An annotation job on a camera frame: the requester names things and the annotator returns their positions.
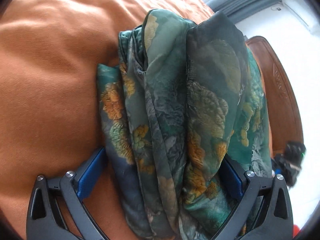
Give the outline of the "carved wooden headboard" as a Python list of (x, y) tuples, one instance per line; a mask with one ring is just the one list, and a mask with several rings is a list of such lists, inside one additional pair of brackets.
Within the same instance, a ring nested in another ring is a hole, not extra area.
[(283, 153), (289, 141), (304, 142), (296, 97), (280, 59), (266, 38), (246, 41), (261, 70), (272, 134), (273, 155)]

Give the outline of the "orange bed duvet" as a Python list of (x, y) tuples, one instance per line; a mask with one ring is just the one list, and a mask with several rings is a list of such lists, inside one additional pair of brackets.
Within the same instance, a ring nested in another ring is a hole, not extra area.
[(1, 16), (1, 221), (26, 237), (33, 184), (103, 144), (96, 67), (118, 64), (118, 34), (163, 8), (200, 23), (201, 0), (12, 0)]

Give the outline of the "green landscape print padded jacket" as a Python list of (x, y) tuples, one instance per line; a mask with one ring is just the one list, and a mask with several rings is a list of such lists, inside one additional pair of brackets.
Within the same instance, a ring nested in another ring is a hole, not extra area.
[(141, 239), (210, 239), (235, 205), (217, 174), (223, 158), (272, 173), (255, 58), (224, 13), (197, 24), (163, 9), (121, 31), (118, 53), (97, 80), (126, 221)]

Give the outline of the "white wall air conditioner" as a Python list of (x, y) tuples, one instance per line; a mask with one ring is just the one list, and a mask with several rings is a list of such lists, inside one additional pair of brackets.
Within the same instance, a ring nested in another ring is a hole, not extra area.
[(282, 0), (282, 3), (310, 33), (319, 32), (319, 20), (304, 0)]

